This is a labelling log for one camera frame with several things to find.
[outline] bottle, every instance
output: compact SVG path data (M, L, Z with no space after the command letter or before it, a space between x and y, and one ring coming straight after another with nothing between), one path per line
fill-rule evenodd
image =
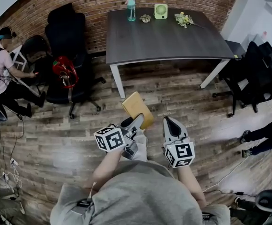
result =
M135 21L136 20L136 1L127 0L127 20Z

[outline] brown notebook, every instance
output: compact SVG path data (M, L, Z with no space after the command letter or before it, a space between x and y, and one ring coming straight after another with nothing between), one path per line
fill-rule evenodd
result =
M140 127L141 129L148 128L154 122L152 113L145 105L138 92L134 92L131 96L129 96L122 103L122 106L133 119L135 119L141 113L144 115L144 122Z

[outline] brick wall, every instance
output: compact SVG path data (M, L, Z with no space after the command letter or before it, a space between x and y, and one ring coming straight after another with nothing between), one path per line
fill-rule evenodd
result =
M0 18L0 28L10 26L17 33L13 47L27 38L39 34L45 37L44 28L50 11L72 2L76 12L86 16L86 43L90 53L105 50L106 15L108 11L125 9L126 0L19 0ZM153 7L167 3L170 8L192 9L204 12L218 30L221 30L235 0L136 0L136 7Z

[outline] person's arm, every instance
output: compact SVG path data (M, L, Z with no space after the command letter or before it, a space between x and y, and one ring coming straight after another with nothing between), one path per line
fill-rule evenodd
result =
M10 67L8 69L8 71L12 76L18 77L18 78L25 78L25 77L33 78L36 76L33 72L31 72L31 73L22 72L22 71L16 69L16 67L14 65L12 67Z
M200 208L206 206L206 197L189 166L177 168L178 180L185 185L195 198Z
M112 152L107 153L100 165L94 170L90 178L86 182L86 189L91 189L94 182L96 184L93 186L94 193L98 192L100 188L109 181L118 165L121 158L123 149L119 148Z

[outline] shoe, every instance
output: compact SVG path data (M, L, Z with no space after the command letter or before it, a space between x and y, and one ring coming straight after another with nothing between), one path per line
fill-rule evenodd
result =
M235 200L234 200L234 203L237 204L237 206L238 206L239 200L241 200L240 197L236 197Z
M244 131L242 137L240 138L240 143L241 143L241 144L246 142L245 136L246 136L248 133L250 133L249 130Z
M27 105L27 114L26 114L26 116L28 116L29 118L31 118L32 117L32 107L31 107L31 104L30 103L28 103L28 105Z
M39 103L36 104L38 107L43 107L43 104L45 102L45 98L46 98L46 93L45 92L42 92L41 93L41 96L39 98Z
M252 107L253 107L253 111L255 113L258 113L258 107L257 107L258 104L253 104Z
M22 203L19 202L19 204L20 204L20 212L21 212L22 214L25 214L25 210L24 210L24 208L23 208L23 206L22 206Z
M248 150L242 150L242 157L243 158L246 158L248 156L250 156L252 153L251 151L248 149Z

